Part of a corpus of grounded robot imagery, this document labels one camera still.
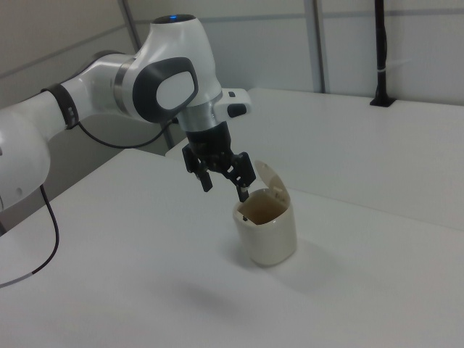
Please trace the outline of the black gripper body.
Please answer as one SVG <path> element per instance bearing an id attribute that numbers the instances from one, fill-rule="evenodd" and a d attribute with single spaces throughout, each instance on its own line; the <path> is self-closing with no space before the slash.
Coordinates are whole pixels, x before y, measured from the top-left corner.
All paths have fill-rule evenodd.
<path id="1" fill-rule="evenodd" d="M 206 164 L 231 164 L 231 135 L 227 122 L 221 122 L 208 130 L 187 132 L 188 145 L 185 153 Z"/>

